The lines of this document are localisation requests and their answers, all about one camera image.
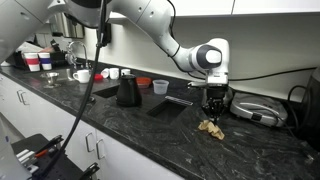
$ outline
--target cabinet handle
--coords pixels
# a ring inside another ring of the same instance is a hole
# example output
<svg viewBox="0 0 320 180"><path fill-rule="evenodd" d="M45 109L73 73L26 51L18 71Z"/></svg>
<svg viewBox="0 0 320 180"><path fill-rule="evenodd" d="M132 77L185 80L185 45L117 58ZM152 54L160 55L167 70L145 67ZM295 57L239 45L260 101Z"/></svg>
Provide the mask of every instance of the cabinet handle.
<svg viewBox="0 0 320 180"><path fill-rule="evenodd" d="M20 91L22 91L22 90L17 91L17 96L18 96L18 98L19 98L19 101L22 102L22 101L21 101L21 98L20 98L20 94L19 94Z"/></svg>
<svg viewBox="0 0 320 180"><path fill-rule="evenodd" d="M89 140L88 140L88 137L90 136L90 135L93 135L92 133L89 133L89 134L87 134L86 135L86 145L87 145L87 151L88 152L92 152L92 151L94 151L94 149L92 149L92 150L90 150L90 148L89 148Z"/></svg>
<svg viewBox="0 0 320 180"><path fill-rule="evenodd" d="M99 152L99 143L100 143L101 141L103 141L103 139L100 139L100 140L99 140L99 141L97 141L97 143L96 143L96 148L97 148L97 157L98 157L98 159L99 159L99 160L105 157L105 155L103 155L102 157L100 157L100 152Z"/></svg>
<svg viewBox="0 0 320 180"><path fill-rule="evenodd" d="M26 101L25 101L24 98L23 98L23 94L25 94L25 93L26 93L26 92L21 93L22 103L23 103L24 105L30 105L30 104L27 104Z"/></svg>

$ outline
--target kitchen appliance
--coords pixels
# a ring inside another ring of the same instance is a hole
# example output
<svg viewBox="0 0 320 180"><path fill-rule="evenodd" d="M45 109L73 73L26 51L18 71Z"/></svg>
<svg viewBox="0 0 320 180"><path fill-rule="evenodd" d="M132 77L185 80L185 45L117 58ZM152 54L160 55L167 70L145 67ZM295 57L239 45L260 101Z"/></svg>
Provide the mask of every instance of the kitchen appliance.
<svg viewBox="0 0 320 180"><path fill-rule="evenodd" d="M309 79L300 109L300 127L296 135L320 151L320 67Z"/></svg>
<svg viewBox="0 0 320 180"><path fill-rule="evenodd" d="M240 117L266 126L281 127L288 114L282 104L274 99L245 93L236 93L230 111Z"/></svg>
<svg viewBox="0 0 320 180"><path fill-rule="evenodd" d="M141 104L142 98L134 75L121 76L116 97L119 106L132 107Z"/></svg>

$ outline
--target black kettle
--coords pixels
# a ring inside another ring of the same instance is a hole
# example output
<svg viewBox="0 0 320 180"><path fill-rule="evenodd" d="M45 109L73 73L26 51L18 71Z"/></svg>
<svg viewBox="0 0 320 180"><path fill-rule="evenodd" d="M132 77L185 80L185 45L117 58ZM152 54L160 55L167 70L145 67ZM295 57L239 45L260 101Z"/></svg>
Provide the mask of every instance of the black kettle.
<svg viewBox="0 0 320 180"><path fill-rule="evenodd" d="M141 101L142 98L136 77L132 74L121 76L117 92L117 104L119 106L132 107L141 105Z"/></svg>

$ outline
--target mug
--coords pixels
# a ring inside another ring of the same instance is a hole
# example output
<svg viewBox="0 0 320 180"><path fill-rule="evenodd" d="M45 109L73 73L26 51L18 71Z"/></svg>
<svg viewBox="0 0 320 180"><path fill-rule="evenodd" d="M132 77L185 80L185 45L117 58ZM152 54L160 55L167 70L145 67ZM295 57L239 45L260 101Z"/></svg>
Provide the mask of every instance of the mug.
<svg viewBox="0 0 320 180"><path fill-rule="evenodd" d="M38 53L43 70L51 70L50 53Z"/></svg>
<svg viewBox="0 0 320 180"><path fill-rule="evenodd" d="M77 73L73 74L73 78L78 80L80 83L88 83L90 80L90 72L89 70L79 70Z"/></svg>
<svg viewBox="0 0 320 180"><path fill-rule="evenodd" d="M109 72L110 70L108 68L105 68L103 71L101 71L101 75L103 76L103 78L107 78L110 74Z"/></svg>
<svg viewBox="0 0 320 180"><path fill-rule="evenodd" d="M40 71L39 58L37 53L23 53L30 71Z"/></svg>
<svg viewBox="0 0 320 180"><path fill-rule="evenodd" d="M119 79L119 68L110 68L110 79Z"/></svg>
<svg viewBox="0 0 320 180"><path fill-rule="evenodd" d="M121 76L129 75L129 74L131 74L131 70L130 69L121 69Z"/></svg>

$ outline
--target coffee machine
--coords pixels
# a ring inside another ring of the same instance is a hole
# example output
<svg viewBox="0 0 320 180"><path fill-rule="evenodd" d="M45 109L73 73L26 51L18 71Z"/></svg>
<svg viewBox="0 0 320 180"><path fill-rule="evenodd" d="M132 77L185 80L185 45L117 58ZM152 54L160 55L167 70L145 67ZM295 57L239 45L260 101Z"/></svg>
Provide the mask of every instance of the coffee machine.
<svg viewBox="0 0 320 180"><path fill-rule="evenodd" d="M305 91L296 135L320 152L320 67L311 75Z"/></svg>

